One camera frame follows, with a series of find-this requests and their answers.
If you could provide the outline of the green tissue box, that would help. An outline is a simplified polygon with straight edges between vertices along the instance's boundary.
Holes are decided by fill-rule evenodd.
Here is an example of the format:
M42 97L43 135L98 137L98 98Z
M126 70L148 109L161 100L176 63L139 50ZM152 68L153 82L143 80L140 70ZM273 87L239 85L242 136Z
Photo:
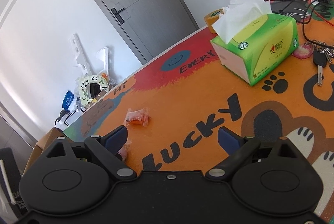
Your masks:
M230 0L212 25L222 66L253 86L299 46L297 22L272 12L269 1Z

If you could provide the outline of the orange clear candy packet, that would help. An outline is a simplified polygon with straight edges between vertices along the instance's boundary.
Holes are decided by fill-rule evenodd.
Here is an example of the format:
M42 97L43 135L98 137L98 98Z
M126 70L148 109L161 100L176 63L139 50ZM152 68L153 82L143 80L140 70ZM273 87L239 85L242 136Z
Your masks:
M128 109L125 116L125 125L141 125L146 127L149 122L148 108L142 108L139 110Z

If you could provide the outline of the car key bunch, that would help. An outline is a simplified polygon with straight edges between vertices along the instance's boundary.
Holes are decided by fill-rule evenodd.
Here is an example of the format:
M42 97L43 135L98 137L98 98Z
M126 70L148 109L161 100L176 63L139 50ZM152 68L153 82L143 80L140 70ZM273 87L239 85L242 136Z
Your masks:
M312 46L312 61L317 69L317 85L323 85L323 69L327 63L332 63L333 60L333 45L328 45L325 42L308 40L308 44Z

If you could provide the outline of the blue plastic bag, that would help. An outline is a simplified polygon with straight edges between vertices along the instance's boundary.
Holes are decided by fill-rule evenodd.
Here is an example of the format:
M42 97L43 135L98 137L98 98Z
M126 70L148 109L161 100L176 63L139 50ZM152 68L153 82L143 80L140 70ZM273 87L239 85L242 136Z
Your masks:
M74 100L74 94L68 90L64 96L64 99L62 101L62 108L66 111L69 110L70 105L72 104Z

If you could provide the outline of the colourful cartoon table mat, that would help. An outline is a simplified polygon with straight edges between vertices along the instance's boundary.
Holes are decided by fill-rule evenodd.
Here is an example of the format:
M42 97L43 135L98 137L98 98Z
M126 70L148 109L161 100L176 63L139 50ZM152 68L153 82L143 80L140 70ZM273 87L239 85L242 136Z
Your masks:
M317 84L312 58L289 56L254 86L221 65L203 28L141 68L65 130L81 142L106 135L128 110L146 108L149 123L128 126L127 165L142 170L203 170L222 161L218 130L275 140L287 136L319 173L316 214L333 223L333 64Z

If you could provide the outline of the pink beaded keychain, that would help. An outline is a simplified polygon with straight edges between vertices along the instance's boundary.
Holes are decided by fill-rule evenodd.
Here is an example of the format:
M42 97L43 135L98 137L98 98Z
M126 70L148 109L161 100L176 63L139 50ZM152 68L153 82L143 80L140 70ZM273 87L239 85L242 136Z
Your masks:
M312 56L313 53L313 46L311 44L303 44L300 45L293 53L292 56L298 58L300 60L307 59Z

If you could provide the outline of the open cardboard box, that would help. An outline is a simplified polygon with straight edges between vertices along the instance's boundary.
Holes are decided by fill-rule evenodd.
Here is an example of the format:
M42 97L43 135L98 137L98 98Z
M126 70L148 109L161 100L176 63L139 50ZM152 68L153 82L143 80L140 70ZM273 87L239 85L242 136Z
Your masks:
M47 132L34 146L32 153L28 159L28 162L25 166L23 174L25 174L28 169L34 164L34 162L38 159L38 157L42 154L42 152L52 144L58 137L66 138L69 142L72 142L70 138L68 138L62 130L59 128L53 127L49 132Z

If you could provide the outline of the short white perforated board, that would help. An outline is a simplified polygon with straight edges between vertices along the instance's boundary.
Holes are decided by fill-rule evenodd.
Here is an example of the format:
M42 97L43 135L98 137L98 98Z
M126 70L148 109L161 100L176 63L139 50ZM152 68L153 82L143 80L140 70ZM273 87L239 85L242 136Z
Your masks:
M99 71L99 74L109 75L109 47L104 47L96 53L98 58L103 63L103 69Z

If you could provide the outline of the tall white perforated board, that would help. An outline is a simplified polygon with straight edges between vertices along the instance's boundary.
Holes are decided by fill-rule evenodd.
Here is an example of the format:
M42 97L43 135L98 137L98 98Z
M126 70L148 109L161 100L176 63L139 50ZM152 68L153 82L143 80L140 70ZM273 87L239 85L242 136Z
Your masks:
M89 62L84 54L78 34L74 33L70 38L70 46L74 55L74 66L80 68L83 76L92 74Z

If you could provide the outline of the yellow tape roll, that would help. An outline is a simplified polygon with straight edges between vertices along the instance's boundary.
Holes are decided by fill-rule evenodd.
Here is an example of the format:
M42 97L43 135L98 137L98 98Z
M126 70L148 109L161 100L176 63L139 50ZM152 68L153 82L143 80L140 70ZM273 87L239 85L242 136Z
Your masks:
M215 34L216 31L213 29L212 25L219 19L219 14L224 14L223 9L214 10L213 12L208 13L204 17L204 21L210 31L210 33Z

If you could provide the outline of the pink snack packet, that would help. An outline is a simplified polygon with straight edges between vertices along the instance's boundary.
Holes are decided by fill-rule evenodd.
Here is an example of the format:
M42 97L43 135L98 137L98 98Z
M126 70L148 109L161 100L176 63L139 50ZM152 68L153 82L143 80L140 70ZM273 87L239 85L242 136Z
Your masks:
M132 141L128 140L127 142L125 142L125 144L122 146L122 148L118 151L117 157L122 162L126 161L131 144L132 144Z

